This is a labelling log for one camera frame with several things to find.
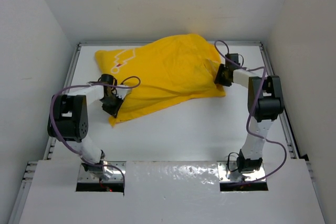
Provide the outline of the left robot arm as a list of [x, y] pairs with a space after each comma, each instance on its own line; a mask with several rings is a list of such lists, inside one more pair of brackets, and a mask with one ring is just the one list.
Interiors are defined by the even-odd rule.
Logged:
[[88, 106], [100, 101], [103, 111], [117, 116], [131, 88], [109, 74], [98, 81], [64, 88], [52, 97], [47, 131], [82, 160], [85, 171], [111, 178], [120, 169], [105, 159], [105, 153], [88, 134]]

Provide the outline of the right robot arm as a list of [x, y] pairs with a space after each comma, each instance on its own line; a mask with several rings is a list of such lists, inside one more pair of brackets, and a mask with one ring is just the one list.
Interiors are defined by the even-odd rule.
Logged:
[[250, 173], [259, 170], [268, 131], [284, 111], [281, 80], [267, 75], [265, 67], [248, 69], [239, 63], [239, 54], [227, 54], [219, 65], [215, 83], [225, 87], [238, 84], [247, 89], [247, 137], [237, 157], [237, 170]]

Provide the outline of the yellow pillowcase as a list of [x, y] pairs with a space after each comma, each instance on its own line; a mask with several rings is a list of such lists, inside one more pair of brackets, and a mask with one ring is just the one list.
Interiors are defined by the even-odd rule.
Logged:
[[169, 36], [131, 49], [99, 50], [94, 56], [101, 73], [135, 86], [118, 115], [109, 117], [112, 126], [190, 99], [226, 95], [214, 82], [220, 56], [197, 34]]

